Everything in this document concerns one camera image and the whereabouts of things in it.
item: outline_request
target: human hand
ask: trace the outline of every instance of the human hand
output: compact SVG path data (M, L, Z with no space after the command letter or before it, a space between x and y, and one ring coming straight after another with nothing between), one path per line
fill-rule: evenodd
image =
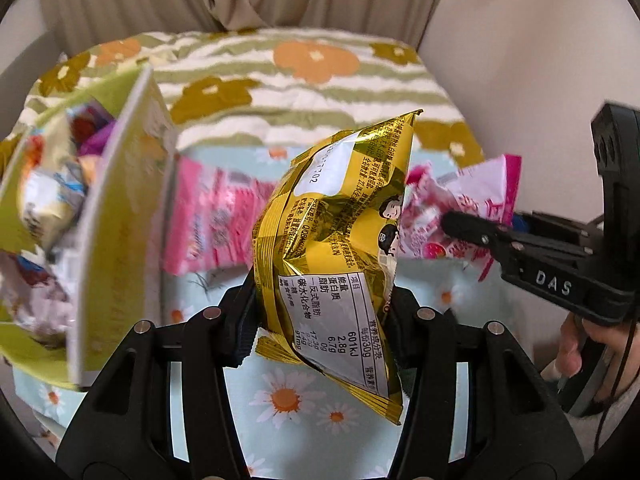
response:
M582 320L582 326L587 335L598 343L604 343L609 349L610 365L602 386L596 393L594 400L603 402L608 399L613 383L616 379L622 354L625 351L626 340L629 335L629 323L605 328L591 321ZM634 382L640 370L640 331L636 330L634 341L631 345L625 369L616 389L616 396L622 395ZM578 351L580 333L575 323L574 314L569 314L560 327L560 348L556 358L556 369L565 377L572 377L582 368L582 357Z

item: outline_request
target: nutrition facts label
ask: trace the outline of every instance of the nutrition facts label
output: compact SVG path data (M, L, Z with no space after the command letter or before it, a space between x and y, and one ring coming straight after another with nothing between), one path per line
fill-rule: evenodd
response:
M279 276L293 345L333 376L388 398L378 322L364 273Z

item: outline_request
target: metal screw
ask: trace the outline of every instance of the metal screw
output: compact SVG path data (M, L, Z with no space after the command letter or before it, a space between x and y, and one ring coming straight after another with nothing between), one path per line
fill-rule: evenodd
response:
M436 313L432 308L428 306L424 306L418 309L418 317L425 321L431 321L434 317L436 317Z
M492 321L486 326L486 329L494 335L504 333L504 325L498 321Z
M202 311L202 315L207 319L216 319L220 317L220 314L222 314L222 311L216 306L209 306Z
M135 330L139 334L143 334L150 328L151 323L149 323L146 319L143 319L142 321L139 321L134 325L133 330Z

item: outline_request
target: striped blanket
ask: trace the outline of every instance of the striped blanket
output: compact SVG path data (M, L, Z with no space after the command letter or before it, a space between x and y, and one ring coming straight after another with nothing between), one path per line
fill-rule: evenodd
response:
M194 144L310 145L417 108L419 144L459 166L482 159L462 115L411 47L348 32L267 28L149 32L64 60L32 87L12 135L75 88L149 62L181 134Z

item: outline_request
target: yellow snack package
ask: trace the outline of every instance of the yellow snack package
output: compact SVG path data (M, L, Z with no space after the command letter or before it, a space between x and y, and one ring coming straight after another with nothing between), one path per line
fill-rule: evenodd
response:
M254 228L270 331L258 354L320 370L395 424L402 393L382 325L420 112L339 132L297 156Z

